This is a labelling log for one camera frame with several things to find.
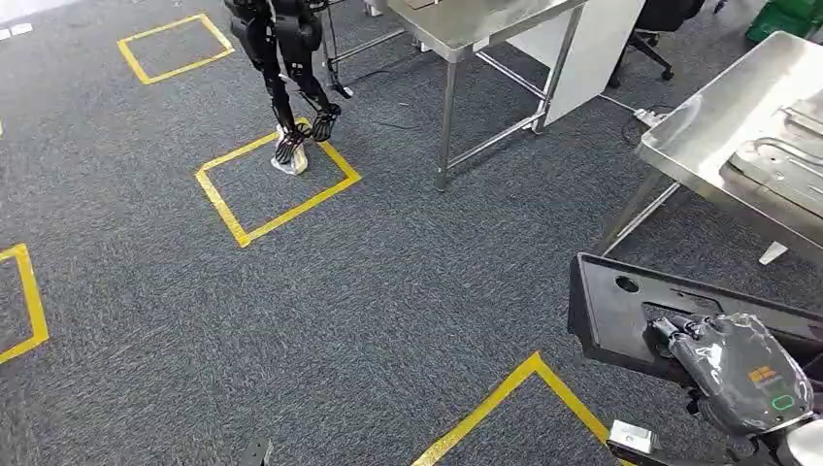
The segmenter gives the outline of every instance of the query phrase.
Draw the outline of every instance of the black robot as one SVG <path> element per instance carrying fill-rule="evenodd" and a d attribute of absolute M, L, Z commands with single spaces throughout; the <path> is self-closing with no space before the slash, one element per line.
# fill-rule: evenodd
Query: black robot
<path fill-rule="evenodd" d="M 312 53 L 320 48 L 323 29 L 315 13 L 329 7 L 328 0 L 224 0 L 231 11 L 231 31 L 243 45 L 248 58 L 263 73 L 278 119 L 280 138 L 272 164 L 285 173 L 298 175 L 308 161 L 302 144 L 308 137 L 327 141 L 341 113 L 329 102 L 320 82 L 314 77 Z M 317 111 L 309 128 L 294 121 L 288 92 L 280 77 L 278 48 L 286 75 L 300 86 L 301 94 Z"/>

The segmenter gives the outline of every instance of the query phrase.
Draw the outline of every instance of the stainless steel table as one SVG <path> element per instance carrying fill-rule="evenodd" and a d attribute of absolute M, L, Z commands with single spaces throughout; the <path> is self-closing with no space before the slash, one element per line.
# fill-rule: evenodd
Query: stainless steel table
<path fill-rule="evenodd" d="M 750 222 L 770 240 L 823 261 L 823 218 L 744 176 L 728 162 L 781 108 L 823 89 L 823 47 L 774 33 L 647 131 L 639 156 L 654 171 L 597 246 L 606 254 L 683 184 Z M 670 185 L 639 213 L 663 178 Z"/>
<path fill-rule="evenodd" d="M 443 191 L 446 186 L 446 175 L 450 168 L 502 141 L 519 129 L 531 127 L 536 133 L 543 130 L 548 115 L 548 107 L 551 105 L 551 99 L 560 80 L 560 73 L 569 55 L 572 39 L 575 36 L 585 2 L 586 0 L 441 0 L 437 5 L 415 10 L 406 3 L 406 0 L 368 0 L 368 3 L 377 7 L 381 12 L 398 19 L 403 25 L 403 29 L 393 31 L 350 51 L 341 53 L 338 57 L 333 58 L 332 62 L 336 63 L 347 59 L 363 50 L 397 37 L 403 32 L 410 32 L 417 41 L 448 62 L 445 80 L 443 131 L 440 153 L 436 159 L 437 174 L 435 178 L 435 187 L 437 190 Z M 521 32 L 558 17 L 568 10 L 573 11 L 557 62 L 542 88 L 529 83 L 511 69 L 481 51 L 485 47 L 504 42 Z M 473 149 L 452 157 L 449 146 L 458 68 L 462 61 L 474 55 L 477 55 L 477 57 L 514 82 L 535 94 L 540 100 L 540 105 L 533 115 L 518 121 Z"/>

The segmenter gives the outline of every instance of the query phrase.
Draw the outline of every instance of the plastic wrap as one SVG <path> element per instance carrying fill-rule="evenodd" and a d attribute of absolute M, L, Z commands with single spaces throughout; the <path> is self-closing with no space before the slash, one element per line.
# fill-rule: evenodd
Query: plastic wrap
<path fill-rule="evenodd" d="M 701 412 L 730 435 L 759 435 L 811 415 L 809 380 L 757 316 L 704 317 L 672 334 L 669 350 L 705 394 Z"/>

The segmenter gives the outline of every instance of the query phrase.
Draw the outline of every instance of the office chair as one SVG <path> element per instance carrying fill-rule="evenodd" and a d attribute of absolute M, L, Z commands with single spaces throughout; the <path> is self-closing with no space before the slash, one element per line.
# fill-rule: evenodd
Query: office chair
<path fill-rule="evenodd" d="M 703 8 L 706 0 L 647 0 L 635 23 L 635 28 L 629 35 L 629 40 L 614 71 L 609 78 L 609 87 L 620 87 L 620 80 L 617 73 L 620 64 L 623 62 L 623 55 L 629 46 L 641 51 L 644 55 L 659 63 L 664 69 L 660 77 L 663 81 L 668 81 L 675 76 L 672 71 L 672 64 L 666 61 L 654 47 L 660 39 L 661 32 L 675 32 L 683 25 L 687 19 L 694 17 Z"/>

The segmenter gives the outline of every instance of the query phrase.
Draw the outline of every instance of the stainless steel tray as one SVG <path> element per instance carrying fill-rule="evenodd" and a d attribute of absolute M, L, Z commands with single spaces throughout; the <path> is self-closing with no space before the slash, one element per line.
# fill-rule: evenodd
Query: stainless steel tray
<path fill-rule="evenodd" d="M 823 92 L 782 108 L 729 161 L 747 177 L 823 216 Z"/>

